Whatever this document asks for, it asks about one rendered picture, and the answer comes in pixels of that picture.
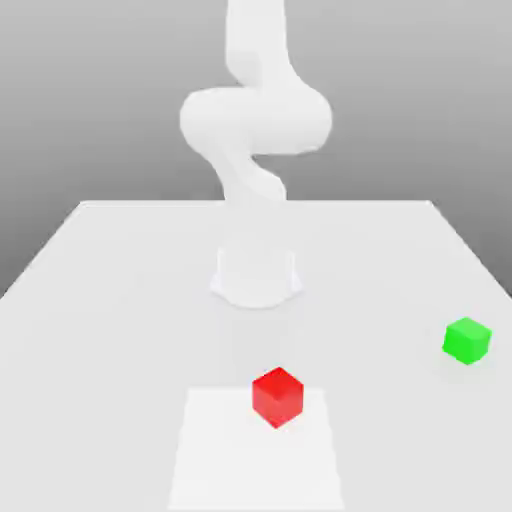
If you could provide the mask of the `small red cube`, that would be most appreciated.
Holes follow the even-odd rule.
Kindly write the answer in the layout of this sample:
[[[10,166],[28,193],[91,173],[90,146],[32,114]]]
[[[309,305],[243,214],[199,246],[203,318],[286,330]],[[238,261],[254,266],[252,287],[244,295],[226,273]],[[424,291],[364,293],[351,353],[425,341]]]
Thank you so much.
[[[277,429],[303,411],[304,385],[282,367],[276,367],[252,382],[252,407]]]

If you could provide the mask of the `small green cube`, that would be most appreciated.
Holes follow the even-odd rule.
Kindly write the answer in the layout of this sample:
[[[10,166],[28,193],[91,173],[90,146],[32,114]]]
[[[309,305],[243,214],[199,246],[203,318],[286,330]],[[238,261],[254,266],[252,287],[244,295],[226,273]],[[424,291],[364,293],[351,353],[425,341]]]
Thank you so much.
[[[471,365],[488,353],[492,334],[488,327],[464,317],[446,327],[442,350],[457,361]]]

